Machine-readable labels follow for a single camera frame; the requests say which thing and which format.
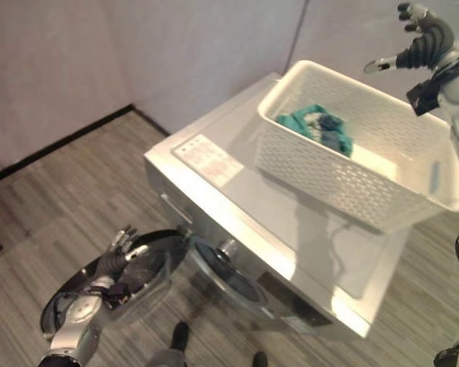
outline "gray floor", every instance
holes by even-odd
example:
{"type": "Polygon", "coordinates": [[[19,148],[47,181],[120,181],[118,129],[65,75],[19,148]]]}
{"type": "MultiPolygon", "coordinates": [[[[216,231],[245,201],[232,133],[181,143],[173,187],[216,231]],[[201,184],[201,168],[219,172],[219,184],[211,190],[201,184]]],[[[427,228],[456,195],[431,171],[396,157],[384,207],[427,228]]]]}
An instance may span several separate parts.
{"type": "MultiPolygon", "coordinates": [[[[126,223],[167,224],[148,186],[142,153],[162,136],[128,114],[0,182],[0,366],[35,365],[47,349],[42,307],[126,223]]],[[[459,214],[415,227],[366,340],[248,331],[247,320],[205,287],[185,261],[167,297],[131,325],[103,334],[91,366],[143,366],[179,319],[192,328],[194,365],[245,366],[263,349],[272,366],[426,366],[459,323],[459,214]]]]}

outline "green towel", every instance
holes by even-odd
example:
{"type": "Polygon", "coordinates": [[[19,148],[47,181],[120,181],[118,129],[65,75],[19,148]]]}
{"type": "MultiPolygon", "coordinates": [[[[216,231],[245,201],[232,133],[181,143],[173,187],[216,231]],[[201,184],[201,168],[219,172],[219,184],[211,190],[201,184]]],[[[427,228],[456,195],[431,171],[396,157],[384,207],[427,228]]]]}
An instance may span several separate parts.
{"type": "Polygon", "coordinates": [[[339,153],[350,157],[352,154],[353,140],[345,133],[345,122],[333,115],[330,115],[322,106],[313,104],[290,115],[279,115],[277,123],[290,128],[306,138],[314,140],[313,135],[306,117],[310,114],[320,114],[317,122],[321,130],[320,143],[326,147],[338,151],[339,153]]]}

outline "baseboard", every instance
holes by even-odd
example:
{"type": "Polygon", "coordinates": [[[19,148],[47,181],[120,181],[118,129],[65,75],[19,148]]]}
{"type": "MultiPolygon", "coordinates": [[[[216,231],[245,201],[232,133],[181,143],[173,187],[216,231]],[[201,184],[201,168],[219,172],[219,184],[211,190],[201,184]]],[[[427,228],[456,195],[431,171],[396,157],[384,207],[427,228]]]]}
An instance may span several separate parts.
{"type": "MultiPolygon", "coordinates": [[[[38,159],[44,157],[45,155],[48,155],[49,153],[56,151],[57,149],[63,147],[64,145],[71,143],[72,141],[78,138],[81,138],[82,136],[88,134],[89,132],[92,132],[93,130],[100,128],[101,126],[104,126],[105,124],[111,122],[112,120],[117,119],[118,117],[125,115],[126,113],[131,112],[131,111],[135,111],[135,107],[132,104],[122,107],[121,109],[118,109],[117,111],[111,113],[110,115],[107,115],[106,117],[103,117],[98,121],[95,121],[93,124],[90,124],[84,128],[81,128],[80,130],[74,132],[71,135],[65,136],[64,138],[54,142],[53,144],[48,145],[46,148],[42,148],[41,150],[29,155],[28,157],[13,164],[12,166],[8,166],[4,168],[3,170],[0,171],[0,180],[3,180],[7,176],[10,176],[14,172],[17,172],[20,169],[27,167],[29,164],[37,161],[38,159]]],[[[150,119],[148,119],[147,121],[153,124],[153,126],[156,127],[156,129],[160,129],[158,124],[155,124],[150,119]]]]}
{"type": "Polygon", "coordinates": [[[143,111],[137,109],[136,107],[134,107],[133,111],[135,112],[136,115],[144,119],[148,124],[156,128],[164,136],[170,136],[169,132],[167,132],[164,128],[162,128],[158,123],[155,122],[155,120],[153,120],[150,116],[146,115],[143,111]]]}

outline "black shoe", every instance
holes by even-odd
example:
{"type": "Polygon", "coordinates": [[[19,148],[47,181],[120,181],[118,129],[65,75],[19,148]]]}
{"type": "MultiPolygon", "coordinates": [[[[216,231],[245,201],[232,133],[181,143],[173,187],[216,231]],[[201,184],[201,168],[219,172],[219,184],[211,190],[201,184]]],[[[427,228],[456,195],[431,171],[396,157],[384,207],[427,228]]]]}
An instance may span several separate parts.
{"type": "Polygon", "coordinates": [[[267,355],[264,352],[255,353],[252,367],[267,367],[267,355]]]}
{"type": "Polygon", "coordinates": [[[171,337],[170,348],[178,349],[182,352],[187,348],[187,341],[189,340],[189,326],[187,323],[180,322],[174,329],[174,335],[171,337]]]}

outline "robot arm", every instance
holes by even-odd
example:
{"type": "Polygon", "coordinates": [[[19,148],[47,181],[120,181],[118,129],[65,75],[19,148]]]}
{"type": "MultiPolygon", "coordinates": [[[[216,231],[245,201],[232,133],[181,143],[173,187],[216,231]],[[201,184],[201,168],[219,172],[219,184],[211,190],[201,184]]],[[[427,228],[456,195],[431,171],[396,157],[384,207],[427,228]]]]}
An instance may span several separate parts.
{"type": "Polygon", "coordinates": [[[368,63],[364,73],[395,68],[428,67],[433,76],[418,84],[407,97],[417,115],[440,107],[451,124],[451,140],[459,157],[459,41],[451,28],[425,6],[401,4],[399,19],[409,21],[407,32],[422,33],[403,52],[368,63]]]}
{"type": "Polygon", "coordinates": [[[90,361],[102,328],[111,320],[112,305],[125,303],[130,295],[126,284],[116,283],[117,277],[131,260],[148,251],[147,245],[130,249],[134,234],[135,229],[129,227],[119,231],[99,260],[95,280],[68,307],[38,367],[83,367],[90,361]]]}
{"type": "MultiPolygon", "coordinates": [[[[406,95],[417,115],[437,107],[442,109],[451,125],[451,140],[459,158],[459,41],[447,23],[425,6],[405,3],[398,6],[398,11],[400,20],[409,21],[405,30],[422,35],[403,52],[368,63],[364,73],[428,67],[433,72],[432,78],[406,95]]],[[[459,236],[455,251],[459,260],[459,236]]],[[[434,363],[436,367],[459,365],[459,329],[452,347],[439,352],[434,363]]]]}

